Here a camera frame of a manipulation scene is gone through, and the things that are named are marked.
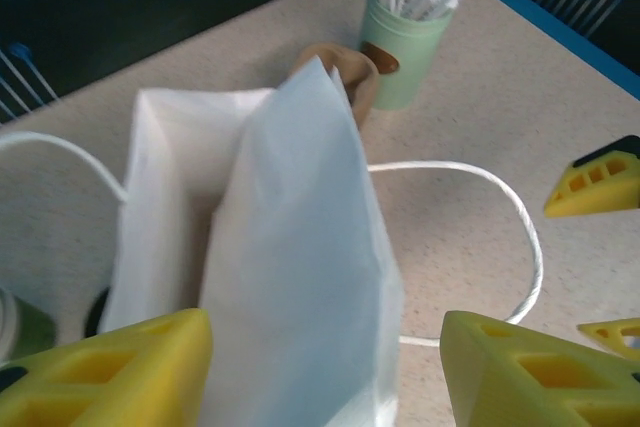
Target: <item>white rope handle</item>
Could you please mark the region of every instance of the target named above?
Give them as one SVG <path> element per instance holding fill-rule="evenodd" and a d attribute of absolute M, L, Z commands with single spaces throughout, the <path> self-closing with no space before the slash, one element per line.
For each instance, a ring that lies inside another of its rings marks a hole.
<path fill-rule="evenodd" d="M 389 164 L 377 164 L 370 165 L 369 172 L 384 172 L 386 170 L 405 170 L 405 169 L 453 169 L 461 170 L 463 172 L 469 172 L 474 175 L 478 175 L 489 182 L 496 184 L 500 189 L 509 197 L 511 202 L 518 212 L 520 220 L 524 225 L 527 236 L 529 237 L 529 243 L 531 245 L 531 251 L 533 253 L 533 278 L 531 280 L 531 286 L 524 300 L 515 308 L 513 313 L 505 319 L 505 322 L 511 324 L 517 324 L 525 315 L 533 308 L 540 296 L 540 290 L 542 288 L 542 278 L 544 277 L 544 266 L 542 261 L 542 248 L 540 247 L 540 241 L 538 240 L 538 234 L 536 228 L 533 225 L 533 221 L 527 212 L 527 208 L 524 202 L 518 194 L 502 179 L 495 176 L 491 172 L 488 172 L 475 165 L 464 164 L 461 162 L 448 162 L 439 160 L 425 160 L 425 161 L 408 161 L 408 162 L 393 162 Z M 409 345 L 420 345 L 424 347 L 439 347 L 440 338 L 429 337 L 410 337 L 400 336 L 400 343 Z"/>
<path fill-rule="evenodd" d="M 46 142 L 57 145 L 58 147 L 77 155 L 86 164 L 88 164 L 96 174 L 98 174 L 98 177 L 100 177 L 105 184 L 107 184 L 107 187 L 111 189 L 113 195 L 116 196 L 116 199 L 118 199 L 119 202 L 125 203 L 127 201 L 127 191 L 122 187 L 122 185 L 120 185 L 109 169 L 107 169 L 102 162 L 96 159 L 89 152 L 68 140 L 61 139 L 55 135 L 40 134 L 38 132 L 11 132 L 0 136 L 0 151 L 26 142 Z"/>

